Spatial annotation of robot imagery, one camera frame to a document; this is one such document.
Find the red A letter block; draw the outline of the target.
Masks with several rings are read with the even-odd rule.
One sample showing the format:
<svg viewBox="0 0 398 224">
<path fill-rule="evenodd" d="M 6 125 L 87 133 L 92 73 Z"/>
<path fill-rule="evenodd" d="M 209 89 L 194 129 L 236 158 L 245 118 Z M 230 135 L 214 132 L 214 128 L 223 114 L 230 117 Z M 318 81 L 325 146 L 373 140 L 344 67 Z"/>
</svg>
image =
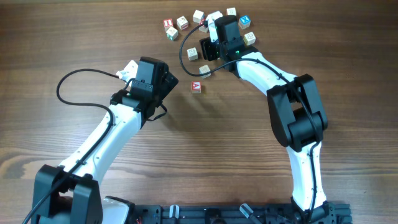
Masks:
<svg viewBox="0 0 398 224">
<path fill-rule="evenodd" d="M 192 82 L 191 91 L 192 93 L 201 93 L 201 82 Z"/>
</svg>

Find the green B letter block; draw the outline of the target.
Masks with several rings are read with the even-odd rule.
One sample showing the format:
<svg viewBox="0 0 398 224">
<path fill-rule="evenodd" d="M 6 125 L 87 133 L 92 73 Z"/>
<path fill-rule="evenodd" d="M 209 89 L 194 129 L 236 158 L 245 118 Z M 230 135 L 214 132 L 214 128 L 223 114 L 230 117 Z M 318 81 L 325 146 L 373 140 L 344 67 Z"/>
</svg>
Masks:
<svg viewBox="0 0 398 224">
<path fill-rule="evenodd" d="M 202 66 L 202 67 L 199 68 L 199 72 L 200 72 L 200 74 L 201 74 L 201 78 L 202 78 L 202 79 L 205 79 L 205 78 L 211 76 L 210 71 L 211 71 L 211 70 L 210 70 L 210 68 L 209 68 L 208 65 L 204 65 L 204 66 Z"/>
</svg>

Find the red M letter block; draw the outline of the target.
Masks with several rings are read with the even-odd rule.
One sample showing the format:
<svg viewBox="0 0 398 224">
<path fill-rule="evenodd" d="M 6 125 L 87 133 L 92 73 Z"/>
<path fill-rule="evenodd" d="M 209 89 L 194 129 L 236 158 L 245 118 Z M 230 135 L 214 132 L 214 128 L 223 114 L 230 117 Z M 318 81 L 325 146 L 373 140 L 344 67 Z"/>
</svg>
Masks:
<svg viewBox="0 0 398 224">
<path fill-rule="evenodd" d="M 205 21 L 206 21 L 205 19 L 202 19 L 200 23 L 203 24 Z M 201 32 L 207 33 L 208 32 L 208 27 L 201 26 L 198 30 L 201 31 Z"/>
</svg>

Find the green E W block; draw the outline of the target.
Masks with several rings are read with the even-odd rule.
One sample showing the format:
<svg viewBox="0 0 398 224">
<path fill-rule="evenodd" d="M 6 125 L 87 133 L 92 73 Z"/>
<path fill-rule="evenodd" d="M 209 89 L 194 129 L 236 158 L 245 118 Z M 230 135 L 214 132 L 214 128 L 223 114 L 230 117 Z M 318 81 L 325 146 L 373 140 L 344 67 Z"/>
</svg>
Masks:
<svg viewBox="0 0 398 224">
<path fill-rule="evenodd" d="M 198 59 L 198 52 L 195 47 L 187 49 L 187 55 L 188 55 L 189 61 Z"/>
</svg>

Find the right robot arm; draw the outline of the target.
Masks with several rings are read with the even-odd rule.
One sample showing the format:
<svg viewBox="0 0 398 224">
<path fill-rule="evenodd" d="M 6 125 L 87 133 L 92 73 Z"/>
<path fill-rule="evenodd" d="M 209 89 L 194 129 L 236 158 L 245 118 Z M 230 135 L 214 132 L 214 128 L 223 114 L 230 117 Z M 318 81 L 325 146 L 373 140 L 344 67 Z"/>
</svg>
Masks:
<svg viewBox="0 0 398 224">
<path fill-rule="evenodd" d="M 326 201 L 319 154 L 328 126 L 315 80 L 277 68 L 258 49 L 246 45 L 236 16 L 214 12 L 203 23 L 210 33 L 200 41 L 204 58 L 222 59 L 223 68 L 266 95 L 272 131 L 289 155 L 294 207 L 303 220 L 315 222 Z"/>
</svg>

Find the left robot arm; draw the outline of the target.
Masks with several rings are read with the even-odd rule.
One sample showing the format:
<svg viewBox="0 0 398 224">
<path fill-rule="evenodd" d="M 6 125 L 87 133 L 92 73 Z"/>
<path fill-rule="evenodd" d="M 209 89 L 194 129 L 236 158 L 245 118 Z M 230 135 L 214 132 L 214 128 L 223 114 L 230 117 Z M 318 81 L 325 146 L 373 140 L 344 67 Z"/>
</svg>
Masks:
<svg viewBox="0 0 398 224">
<path fill-rule="evenodd" d="M 24 223 L 133 223 L 135 204 L 101 198 L 104 175 L 121 149 L 148 121 L 177 85 L 169 66 L 150 57 L 130 61 L 117 78 L 124 88 L 113 94 L 106 115 L 86 141 L 57 167 L 44 165 L 35 176 L 32 210 Z"/>
</svg>

